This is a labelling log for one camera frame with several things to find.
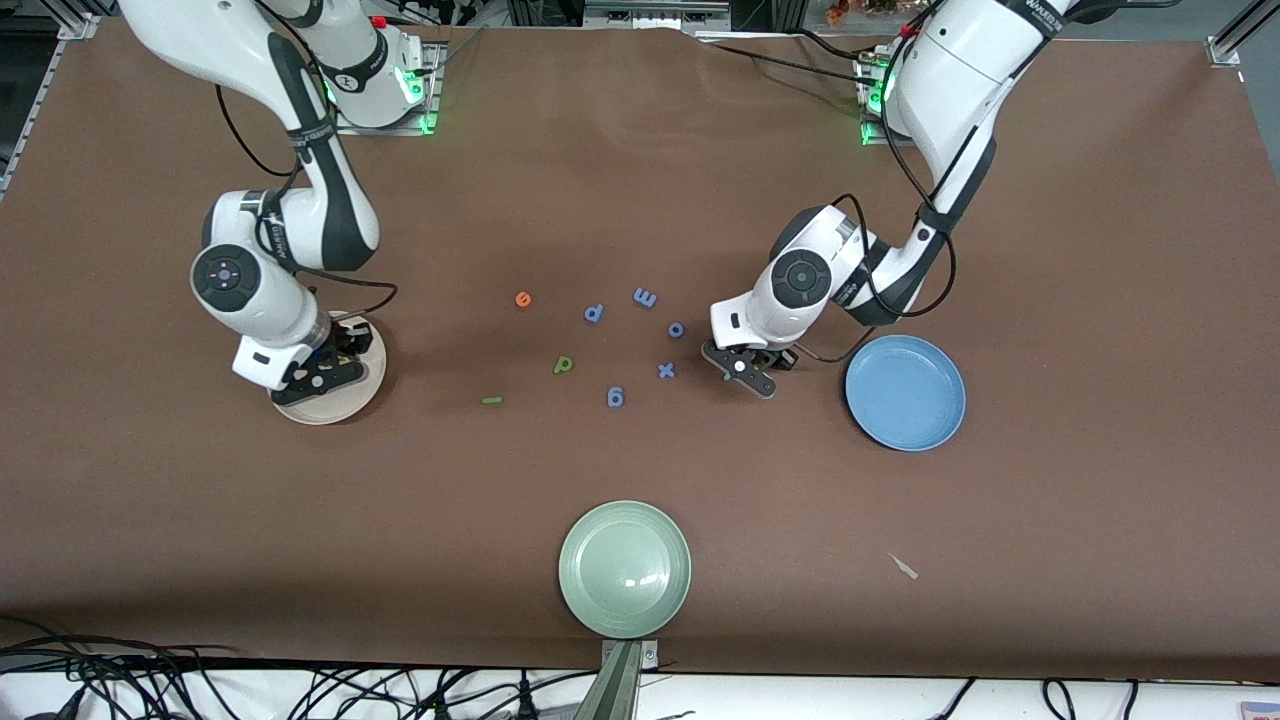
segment brown table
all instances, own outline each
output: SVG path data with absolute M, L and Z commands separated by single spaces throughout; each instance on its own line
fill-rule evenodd
M 692 547 L 660 633 L 681 670 L 1280 680 L 1280 202 L 1236 73 L 1193 44 L 1050 46 L 1001 117 L 954 296 L 896 331 L 969 392 L 918 455 L 858 430 L 842 368 L 805 361 L 763 402 L 698 355 L 708 304 L 801 208 L 855 191 L 873 229 L 909 229 L 852 106 L 675 32 L 488 32 L 438 135 L 346 142 L 383 224 L 360 275 L 403 290 L 376 315 L 375 405 L 307 428 L 232 374 L 187 287 L 212 200 L 269 178 L 209 85 L 105 23 L 0 204 L 0 610 L 261 656 L 591 666 L 556 557 L 630 497 Z M 829 310 L 809 338 L 856 333 Z

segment gray floor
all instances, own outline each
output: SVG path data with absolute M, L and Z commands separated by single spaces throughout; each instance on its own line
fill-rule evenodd
M 1161 10 L 1120 10 L 1094 26 L 1069 26 L 1064 37 L 1100 40 L 1204 40 L 1216 33 L 1248 0 L 1184 0 Z M 1251 37 L 1240 50 L 1244 87 L 1253 104 L 1271 167 L 1280 181 L 1280 18 Z

